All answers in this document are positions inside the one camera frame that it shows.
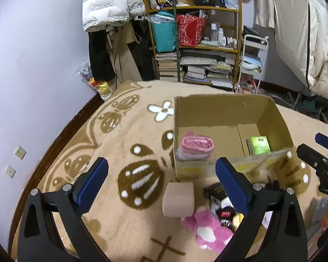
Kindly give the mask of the pink white roll cushion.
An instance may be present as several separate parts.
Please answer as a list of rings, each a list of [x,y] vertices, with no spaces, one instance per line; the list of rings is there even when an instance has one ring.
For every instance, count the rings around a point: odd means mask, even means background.
[[[163,215],[169,218],[192,216],[195,209],[193,182],[170,182],[162,201]]]

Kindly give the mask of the yellow plush duck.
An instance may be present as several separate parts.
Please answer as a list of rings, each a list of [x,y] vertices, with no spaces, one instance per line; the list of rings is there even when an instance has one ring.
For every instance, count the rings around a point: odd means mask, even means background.
[[[240,214],[240,213],[237,213],[233,217],[233,219],[232,219],[232,225],[233,225],[234,231],[236,231],[239,228],[239,226],[242,223],[243,219],[244,219],[244,215],[243,214]]]

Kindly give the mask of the pink plush bear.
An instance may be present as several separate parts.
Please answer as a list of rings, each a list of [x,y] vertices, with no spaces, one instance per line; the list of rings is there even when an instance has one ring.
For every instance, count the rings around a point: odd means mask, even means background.
[[[197,208],[192,216],[181,218],[183,226],[190,229],[198,246],[221,253],[233,237],[233,231],[222,226],[220,221],[205,206]]]

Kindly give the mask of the red patterned gift bag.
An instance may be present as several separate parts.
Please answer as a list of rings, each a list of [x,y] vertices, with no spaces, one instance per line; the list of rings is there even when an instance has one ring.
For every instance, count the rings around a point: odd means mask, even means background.
[[[205,27],[206,18],[189,14],[178,14],[178,42],[180,46],[198,46],[202,39],[202,31]]]

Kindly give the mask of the white bottles on shelf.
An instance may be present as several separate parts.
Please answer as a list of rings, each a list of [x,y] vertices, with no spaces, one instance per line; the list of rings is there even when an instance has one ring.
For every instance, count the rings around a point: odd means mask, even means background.
[[[211,23],[210,30],[210,41],[212,42],[213,47],[237,48],[237,39],[226,36],[224,29],[219,27],[218,23]]]

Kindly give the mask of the person's grey clothed leg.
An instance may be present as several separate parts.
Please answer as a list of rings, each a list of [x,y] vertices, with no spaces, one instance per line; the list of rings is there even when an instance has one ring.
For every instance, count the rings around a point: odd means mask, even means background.
[[[315,208],[313,218],[309,228],[306,231],[307,237],[307,254],[310,257],[317,249],[317,241],[321,236],[323,230],[321,228],[322,216],[326,211],[326,203],[328,198],[322,198]]]

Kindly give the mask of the white black plush penguin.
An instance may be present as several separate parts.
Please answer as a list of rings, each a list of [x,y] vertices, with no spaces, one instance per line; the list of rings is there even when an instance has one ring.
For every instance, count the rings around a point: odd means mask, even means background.
[[[222,226],[234,231],[233,218],[236,215],[236,211],[229,198],[224,198],[218,203],[211,201],[210,210]]]

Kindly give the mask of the wall socket lower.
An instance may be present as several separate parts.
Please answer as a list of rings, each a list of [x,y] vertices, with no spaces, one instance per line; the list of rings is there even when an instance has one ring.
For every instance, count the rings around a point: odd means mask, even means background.
[[[9,165],[6,166],[6,168],[5,168],[5,174],[6,174],[9,178],[12,179],[12,178],[15,176],[15,173],[16,173],[16,170],[15,170],[13,167],[11,167],[11,166],[9,166]]]

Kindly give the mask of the wall socket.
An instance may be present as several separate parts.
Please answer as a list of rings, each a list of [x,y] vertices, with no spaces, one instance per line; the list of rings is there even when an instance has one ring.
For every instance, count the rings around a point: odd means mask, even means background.
[[[26,155],[26,150],[25,150],[23,147],[21,147],[21,146],[19,145],[18,148],[15,150],[15,155],[16,155],[19,159],[23,160],[23,158],[24,158],[25,155]]]
[[[9,178],[12,179],[12,178],[15,176],[15,173],[16,173],[16,170],[15,170],[13,167],[11,167],[11,166],[9,166],[9,165],[6,166],[6,168],[5,168],[5,174],[6,174]]]

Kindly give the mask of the stack of books left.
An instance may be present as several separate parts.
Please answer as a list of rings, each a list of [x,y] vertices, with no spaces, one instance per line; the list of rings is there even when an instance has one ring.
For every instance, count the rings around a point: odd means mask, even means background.
[[[155,55],[160,81],[177,82],[178,68],[176,53],[157,53]]]

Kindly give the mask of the white utility cart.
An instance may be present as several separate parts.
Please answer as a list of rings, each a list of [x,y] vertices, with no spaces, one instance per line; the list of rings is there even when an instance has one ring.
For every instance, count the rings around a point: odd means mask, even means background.
[[[244,35],[235,92],[259,93],[269,49],[268,39],[269,36]]]

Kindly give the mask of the pile of books and papers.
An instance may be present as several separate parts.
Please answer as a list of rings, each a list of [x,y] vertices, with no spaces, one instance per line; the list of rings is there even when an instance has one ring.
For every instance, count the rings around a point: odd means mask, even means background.
[[[235,84],[236,55],[216,50],[180,51],[182,81],[231,91]]]

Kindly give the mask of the beige trench coat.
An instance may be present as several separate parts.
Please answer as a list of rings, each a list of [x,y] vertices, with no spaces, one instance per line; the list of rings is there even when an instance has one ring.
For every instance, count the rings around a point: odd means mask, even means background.
[[[115,77],[108,81],[112,90],[126,81],[142,81],[140,72],[128,47],[128,43],[136,42],[136,35],[130,22],[116,27],[107,35],[107,52],[110,55]]]

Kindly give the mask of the black small carton box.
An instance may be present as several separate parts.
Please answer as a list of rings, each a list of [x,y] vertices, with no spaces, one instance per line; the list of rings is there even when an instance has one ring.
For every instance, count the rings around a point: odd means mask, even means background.
[[[214,203],[221,209],[231,206],[230,199],[221,183],[215,183],[204,188],[202,193],[206,199],[209,199],[211,203]]]

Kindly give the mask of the black hanging coat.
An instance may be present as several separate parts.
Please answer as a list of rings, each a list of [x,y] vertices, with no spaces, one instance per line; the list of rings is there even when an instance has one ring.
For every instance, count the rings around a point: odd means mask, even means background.
[[[89,63],[96,81],[109,82],[116,77],[106,45],[108,33],[105,30],[89,32]]]

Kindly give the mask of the wall socket upper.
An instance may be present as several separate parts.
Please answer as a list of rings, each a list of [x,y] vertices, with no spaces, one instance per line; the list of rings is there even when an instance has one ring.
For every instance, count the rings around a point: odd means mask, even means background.
[[[19,159],[23,160],[23,158],[24,158],[25,155],[26,155],[26,150],[25,150],[23,147],[21,147],[21,146],[19,145],[18,148],[15,150],[15,155],[16,155]]]

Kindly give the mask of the cream hanging duvet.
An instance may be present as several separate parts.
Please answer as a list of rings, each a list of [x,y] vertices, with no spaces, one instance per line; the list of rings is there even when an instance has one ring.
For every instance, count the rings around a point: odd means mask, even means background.
[[[328,55],[328,7],[325,0],[274,0],[276,49],[281,60],[307,88],[318,95]]]

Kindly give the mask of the white puffer jacket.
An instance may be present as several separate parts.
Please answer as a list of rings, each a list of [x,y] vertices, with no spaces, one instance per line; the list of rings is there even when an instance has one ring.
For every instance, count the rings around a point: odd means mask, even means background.
[[[111,30],[145,14],[143,0],[82,0],[85,32]]]

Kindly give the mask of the green tissue pack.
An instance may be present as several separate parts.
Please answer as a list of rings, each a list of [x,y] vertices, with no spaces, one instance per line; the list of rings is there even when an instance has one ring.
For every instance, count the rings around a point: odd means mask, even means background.
[[[271,152],[266,136],[251,137],[247,139],[247,145],[251,155],[262,155]]]

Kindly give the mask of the teal storage bag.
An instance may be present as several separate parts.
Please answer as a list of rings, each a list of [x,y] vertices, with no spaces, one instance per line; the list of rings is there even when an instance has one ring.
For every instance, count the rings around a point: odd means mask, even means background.
[[[149,17],[155,39],[156,50],[159,53],[173,52],[176,47],[175,19],[165,11],[159,11]]]

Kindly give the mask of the pink rolled towel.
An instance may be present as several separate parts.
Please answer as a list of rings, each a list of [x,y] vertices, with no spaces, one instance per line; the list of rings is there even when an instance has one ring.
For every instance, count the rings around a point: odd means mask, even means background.
[[[187,132],[181,139],[176,150],[179,161],[205,161],[208,160],[215,149],[210,137],[195,135],[193,131]]]

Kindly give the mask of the snack bag on floor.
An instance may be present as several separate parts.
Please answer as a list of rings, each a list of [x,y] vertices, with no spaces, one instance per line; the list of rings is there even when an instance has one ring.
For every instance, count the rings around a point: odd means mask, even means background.
[[[113,91],[105,81],[96,81],[93,77],[91,66],[84,60],[81,67],[77,69],[77,74],[95,91],[99,94],[103,101],[111,97]]]

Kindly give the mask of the open cardboard box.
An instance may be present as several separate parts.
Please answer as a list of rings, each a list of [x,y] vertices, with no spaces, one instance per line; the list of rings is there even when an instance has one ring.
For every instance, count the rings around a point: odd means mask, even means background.
[[[288,127],[275,102],[265,95],[235,93],[177,97],[174,120],[174,148],[183,136],[210,137],[215,149],[205,161],[179,161],[175,173],[179,180],[215,175],[217,159],[226,157],[238,172],[273,169],[294,144]],[[271,152],[251,155],[247,139],[266,136]]]

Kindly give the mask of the beige brown patterned blanket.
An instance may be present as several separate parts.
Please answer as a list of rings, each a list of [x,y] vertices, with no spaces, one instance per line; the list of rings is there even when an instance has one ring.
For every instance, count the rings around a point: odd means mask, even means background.
[[[42,192],[59,190],[88,171],[98,157],[109,173],[82,220],[112,261],[213,261],[217,253],[198,246],[192,231],[162,212],[168,183],[176,178],[174,120],[177,97],[231,92],[163,81],[123,83],[79,129],[39,184]],[[251,182],[278,180],[295,190],[305,225],[310,226],[319,180],[297,158],[307,144],[322,154],[315,135],[328,136],[328,124],[276,105],[288,127],[293,148],[273,169],[243,172]]]

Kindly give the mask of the wooden bookshelf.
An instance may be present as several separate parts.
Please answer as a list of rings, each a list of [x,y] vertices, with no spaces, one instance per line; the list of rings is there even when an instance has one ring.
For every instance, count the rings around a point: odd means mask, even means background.
[[[234,90],[242,0],[144,0],[159,79]]]

